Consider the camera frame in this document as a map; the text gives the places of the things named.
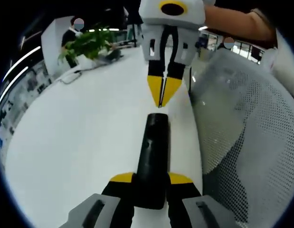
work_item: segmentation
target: green leaves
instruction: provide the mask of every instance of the green leaves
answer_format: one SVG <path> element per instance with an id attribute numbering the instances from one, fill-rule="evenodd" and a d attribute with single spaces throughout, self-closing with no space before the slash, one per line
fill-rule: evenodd
<path id="1" fill-rule="evenodd" d="M 101 50 L 110 50 L 111 46 L 107 43 L 113 40 L 112 32 L 109 30 L 103 31 L 103 27 L 100 28 L 98 24 L 91 29 L 94 29 L 94 31 L 87 31 L 77 37 L 75 41 L 67 42 L 65 50 L 62 51 L 58 59 L 62 60 L 64 57 L 69 56 L 76 61 L 76 56 L 83 54 L 87 58 L 94 60 Z"/>

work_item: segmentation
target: office wall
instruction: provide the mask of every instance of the office wall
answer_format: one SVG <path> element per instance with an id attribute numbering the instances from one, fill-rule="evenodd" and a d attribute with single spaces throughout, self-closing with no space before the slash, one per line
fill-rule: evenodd
<path id="1" fill-rule="evenodd" d="M 50 76 L 61 75 L 70 68 L 65 60 L 63 63 L 58 61 L 58 56 L 61 51 L 62 36 L 71 25 L 70 20 L 72 17 L 53 20 L 41 35 L 42 53 Z"/>

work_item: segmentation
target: black cylindrical object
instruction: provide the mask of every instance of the black cylindrical object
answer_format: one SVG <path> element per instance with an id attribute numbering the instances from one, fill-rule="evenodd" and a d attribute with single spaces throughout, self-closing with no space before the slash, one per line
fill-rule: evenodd
<path id="1" fill-rule="evenodd" d="M 168 175 L 169 123 L 166 114 L 149 114 L 134 180 L 134 205 L 162 209 Z"/>

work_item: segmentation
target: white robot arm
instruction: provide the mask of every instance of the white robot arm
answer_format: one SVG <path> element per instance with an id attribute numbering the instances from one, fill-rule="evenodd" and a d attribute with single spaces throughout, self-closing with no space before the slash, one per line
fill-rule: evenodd
<path id="1" fill-rule="evenodd" d="M 197 51 L 198 28 L 205 22 L 204 4 L 214 3 L 215 0 L 141 1 L 142 48 L 145 60 L 149 61 L 149 87 L 158 107 L 164 107 L 181 85 L 185 66 L 191 65 Z M 164 81 L 164 52 L 169 35 L 172 35 L 173 49 Z"/>

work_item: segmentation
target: white table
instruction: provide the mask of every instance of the white table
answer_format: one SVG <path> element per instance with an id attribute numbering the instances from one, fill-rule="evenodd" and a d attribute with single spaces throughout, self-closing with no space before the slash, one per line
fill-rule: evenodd
<path id="1" fill-rule="evenodd" d="M 202 191 L 199 139 L 186 86 L 165 108 L 157 108 L 141 49 L 123 53 L 120 61 L 84 72 L 70 85 L 53 84 L 15 130 L 6 175 L 37 228 L 59 227 L 72 208 L 101 193 L 114 175 L 136 171 L 150 113 L 169 116 L 171 171 L 190 177 Z M 132 227 L 170 227 L 167 207 L 136 208 Z"/>

